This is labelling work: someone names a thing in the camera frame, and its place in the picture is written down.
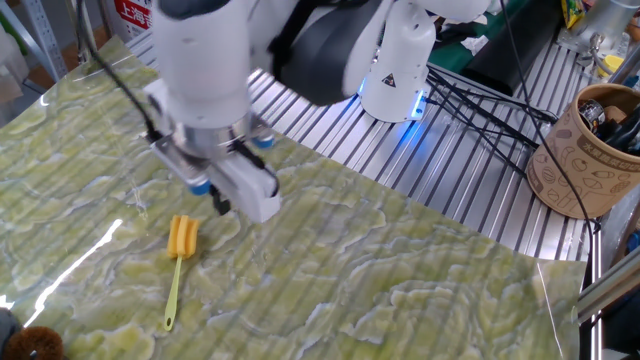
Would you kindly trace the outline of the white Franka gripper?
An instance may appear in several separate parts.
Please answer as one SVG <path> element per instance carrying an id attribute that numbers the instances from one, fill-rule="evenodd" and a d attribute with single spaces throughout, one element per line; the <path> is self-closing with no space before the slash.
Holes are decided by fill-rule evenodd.
<path id="1" fill-rule="evenodd" d="M 265 127 L 252 118 L 245 87 L 227 97 L 190 101 L 162 79 L 144 88 L 159 115 L 155 155 L 196 195 L 209 194 L 219 215 L 236 206 L 263 223 L 280 209 L 279 181 L 247 142 Z"/>

